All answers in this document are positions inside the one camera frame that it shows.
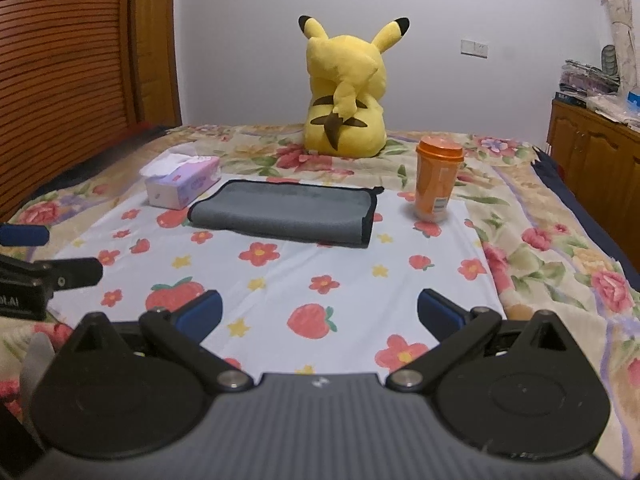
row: silver screw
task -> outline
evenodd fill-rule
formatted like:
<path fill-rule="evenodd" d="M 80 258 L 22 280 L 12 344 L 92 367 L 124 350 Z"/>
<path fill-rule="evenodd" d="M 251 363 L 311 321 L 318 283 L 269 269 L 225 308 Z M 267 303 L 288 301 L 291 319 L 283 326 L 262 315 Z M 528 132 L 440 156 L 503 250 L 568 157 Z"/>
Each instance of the silver screw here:
<path fill-rule="evenodd" d="M 411 388 L 422 382 L 423 376 L 416 370 L 398 370 L 391 374 L 391 381 L 398 386 Z"/>
<path fill-rule="evenodd" d="M 248 375 L 240 370 L 226 370 L 218 375 L 218 383 L 233 390 L 241 388 L 248 382 Z"/>

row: cup lid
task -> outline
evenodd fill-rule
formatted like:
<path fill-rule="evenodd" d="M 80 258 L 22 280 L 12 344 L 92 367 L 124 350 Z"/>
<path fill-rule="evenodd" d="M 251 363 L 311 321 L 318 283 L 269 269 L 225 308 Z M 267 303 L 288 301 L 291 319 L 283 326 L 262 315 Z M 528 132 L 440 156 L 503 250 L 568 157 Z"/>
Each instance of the cup lid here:
<path fill-rule="evenodd" d="M 465 160 L 465 150 L 462 145 L 443 137 L 424 136 L 420 139 L 416 151 L 425 156 L 450 162 L 462 162 Z"/>

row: tissue box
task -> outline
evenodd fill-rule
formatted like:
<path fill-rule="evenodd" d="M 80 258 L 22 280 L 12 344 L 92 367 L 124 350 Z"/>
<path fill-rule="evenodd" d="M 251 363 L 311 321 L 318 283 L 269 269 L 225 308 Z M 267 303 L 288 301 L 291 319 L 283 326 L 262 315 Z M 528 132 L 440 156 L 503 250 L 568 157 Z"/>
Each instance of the tissue box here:
<path fill-rule="evenodd" d="M 187 162 L 165 176 L 145 180 L 149 205 L 165 209 L 184 209 L 220 180 L 220 159 Z"/>

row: beige curtain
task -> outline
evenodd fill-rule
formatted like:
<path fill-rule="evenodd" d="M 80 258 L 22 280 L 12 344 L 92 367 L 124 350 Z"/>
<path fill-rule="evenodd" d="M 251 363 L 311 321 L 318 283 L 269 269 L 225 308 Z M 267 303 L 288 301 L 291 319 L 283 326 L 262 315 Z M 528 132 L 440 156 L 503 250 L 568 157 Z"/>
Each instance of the beige curtain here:
<path fill-rule="evenodd" d="M 626 98 L 627 93 L 638 85 L 636 41 L 631 0 L 606 1 L 611 21 L 613 44 L 616 47 L 618 72 L 620 73 L 619 94 Z"/>

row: yellow stuffed animal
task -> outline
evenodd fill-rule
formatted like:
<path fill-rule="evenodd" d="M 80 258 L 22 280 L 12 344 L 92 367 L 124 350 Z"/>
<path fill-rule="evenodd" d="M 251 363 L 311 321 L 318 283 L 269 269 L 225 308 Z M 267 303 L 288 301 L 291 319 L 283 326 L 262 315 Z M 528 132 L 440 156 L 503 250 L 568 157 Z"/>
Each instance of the yellow stuffed animal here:
<path fill-rule="evenodd" d="M 329 38 L 309 16 L 300 16 L 298 24 L 309 40 L 306 70 L 312 97 L 305 148 L 349 158 L 376 155 L 386 143 L 378 103 L 386 89 L 382 53 L 400 41 L 409 20 L 398 18 L 389 23 L 371 43 L 354 36 Z"/>

